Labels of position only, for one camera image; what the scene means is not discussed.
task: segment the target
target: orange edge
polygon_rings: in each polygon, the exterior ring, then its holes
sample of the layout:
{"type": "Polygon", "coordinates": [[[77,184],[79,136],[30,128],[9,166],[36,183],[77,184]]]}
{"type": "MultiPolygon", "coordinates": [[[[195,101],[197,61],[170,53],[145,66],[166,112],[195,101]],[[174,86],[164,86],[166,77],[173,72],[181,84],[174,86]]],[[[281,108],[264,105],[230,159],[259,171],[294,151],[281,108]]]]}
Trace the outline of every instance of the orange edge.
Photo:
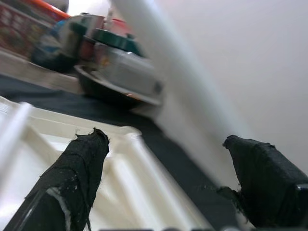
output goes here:
{"type": "Polygon", "coordinates": [[[71,16],[68,15],[67,13],[63,12],[63,11],[60,11],[58,8],[54,7],[54,6],[51,6],[50,4],[42,1],[42,0],[27,0],[28,2],[31,2],[35,5],[38,5],[42,8],[45,8],[45,9],[48,9],[54,13],[56,13],[57,15],[60,15],[61,17],[63,17],[63,19],[67,19],[67,18],[70,18],[71,16]]]}

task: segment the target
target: black fabric-wrapped finger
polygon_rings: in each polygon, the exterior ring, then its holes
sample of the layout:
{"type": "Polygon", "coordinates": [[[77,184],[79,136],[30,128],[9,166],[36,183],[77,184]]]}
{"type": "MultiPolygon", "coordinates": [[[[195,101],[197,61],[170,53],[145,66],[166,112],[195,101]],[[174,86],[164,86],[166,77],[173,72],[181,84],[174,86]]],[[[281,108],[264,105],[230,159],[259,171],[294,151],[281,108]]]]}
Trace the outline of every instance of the black fabric-wrapped finger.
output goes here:
{"type": "Polygon", "coordinates": [[[5,230],[82,231],[101,182],[108,137],[99,129],[78,135],[47,169],[5,230]]]}
{"type": "Polygon", "coordinates": [[[236,198],[256,227],[307,227],[308,177],[275,146],[229,136],[241,190],[236,198]]]}

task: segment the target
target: black table surface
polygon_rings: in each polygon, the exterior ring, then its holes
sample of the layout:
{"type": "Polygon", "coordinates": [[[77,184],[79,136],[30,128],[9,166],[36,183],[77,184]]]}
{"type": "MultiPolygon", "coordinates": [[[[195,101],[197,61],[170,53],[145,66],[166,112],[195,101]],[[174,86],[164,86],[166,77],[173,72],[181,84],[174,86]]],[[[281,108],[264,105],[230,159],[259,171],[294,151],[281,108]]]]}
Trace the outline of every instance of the black table surface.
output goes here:
{"type": "Polygon", "coordinates": [[[215,183],[152,120],[114,108],[97,99],[47,89],[4,75],[0,75],[0,95],[14,102],[28,102],[37,108],[139,129],[149,149],[215,230],[237,226],[236,211],[231,202],[216,194],[215,183]]]}

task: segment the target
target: white wall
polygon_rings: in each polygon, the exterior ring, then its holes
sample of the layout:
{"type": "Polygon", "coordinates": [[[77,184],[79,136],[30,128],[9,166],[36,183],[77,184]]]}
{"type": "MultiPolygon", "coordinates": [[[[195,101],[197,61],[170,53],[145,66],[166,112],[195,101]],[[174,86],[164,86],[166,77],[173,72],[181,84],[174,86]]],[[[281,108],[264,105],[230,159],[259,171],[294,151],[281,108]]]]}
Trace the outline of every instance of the white wall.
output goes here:
{"type": "MultiPolygon", "coordinates": [[[[156,2],[261,141],[308,174],[308,1],[156,2]]],[[[170,91],[156,121],[206,171],[236,187],[227,152],[170,91]]]]}
{"type": "MultiPolygon", "coordinates": [[[[110,6],[109,0],[69,0],[67,13],[70,16],[79,15],[82,12],[107,16],[110,6]]],[[[122,20],[122,16],[116,9],[114,9],[113,18],[122,20]]]]}

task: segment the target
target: black cloth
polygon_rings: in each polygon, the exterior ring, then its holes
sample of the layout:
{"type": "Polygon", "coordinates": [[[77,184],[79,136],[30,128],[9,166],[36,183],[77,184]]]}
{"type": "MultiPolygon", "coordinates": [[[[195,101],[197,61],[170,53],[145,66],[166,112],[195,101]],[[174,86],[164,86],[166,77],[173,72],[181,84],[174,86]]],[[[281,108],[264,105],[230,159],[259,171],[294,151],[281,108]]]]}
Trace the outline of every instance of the black cloth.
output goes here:
{"type": "Polygon", "coordinates": [[[102,101],[0,75],[0,95],[14,102],[117,126],[132,126],[214,229],[237,226],[235,208],[217,195],[216,185],[152,120],[114,108],[102,101]]]}
{"type": "Polygon", "coordinates": [[[306,227],[308,177],[275,146],[229,136],[230,151],[241,184],[238,198],[256,227],[306,227]]]}
{"type": "Polygon", "coordinates": [[[99,129],[77,135],[39,178],[5,231],[83,231],[102,179],[109,152],[99,129]]]}

